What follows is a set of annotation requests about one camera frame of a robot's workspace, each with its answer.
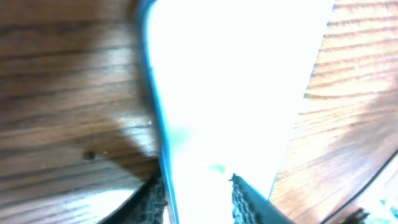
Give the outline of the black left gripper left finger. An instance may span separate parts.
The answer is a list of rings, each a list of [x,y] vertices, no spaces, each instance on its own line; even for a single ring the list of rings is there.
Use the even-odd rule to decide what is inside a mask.
[[[166,206],[164,182],[154,175],[99,224],[162,224]]]

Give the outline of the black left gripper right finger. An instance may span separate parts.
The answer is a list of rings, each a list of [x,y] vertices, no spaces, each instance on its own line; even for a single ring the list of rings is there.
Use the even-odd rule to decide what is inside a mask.
[[[241,176],[232,178],[234,224],[294,224]]]

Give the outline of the blue Galaxy smartphone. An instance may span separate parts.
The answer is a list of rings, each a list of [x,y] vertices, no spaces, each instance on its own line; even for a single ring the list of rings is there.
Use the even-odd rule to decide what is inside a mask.
[[[234,223],[232,178],[268,201],[333,1],[140,1],[137,25],[175,223]]]

